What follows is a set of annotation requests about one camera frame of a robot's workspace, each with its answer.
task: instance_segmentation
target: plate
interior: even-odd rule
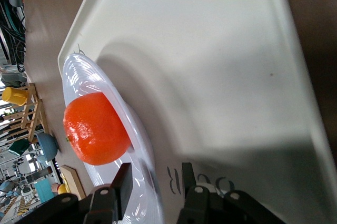
[[[105,73],[84,55],[68,56],[62,80],[66,106],[77,97],[102,92],[116,110],[130,137],[131,147],[114,162],[101,166],[84,163],[94,186],[110,184],[122,163],[132,163],[133,190],[124,219],[119,223],[164,223],[153,150],[137,114],[124,102]]]

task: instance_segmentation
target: yellow object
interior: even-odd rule
[[[66,194],[70,193],[70,191],[67,190],[67,186],[65,184],[61,184],[60,187],[57,190],[58,194]]]
[[[6,87],[4,92],[2,93],[2,100],[19,106],[25,105],[27,103],[27,99],[28,99],[27,90],[21,90],[13,87]]]

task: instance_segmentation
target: wooden block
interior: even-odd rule
[[[77,195],[79,200],[84,199],[86,195],[83,190],[81,181],[78,178],[76,170],[66,165],[62,165],[60,169],[63,176],[68,182],[71,193]]]

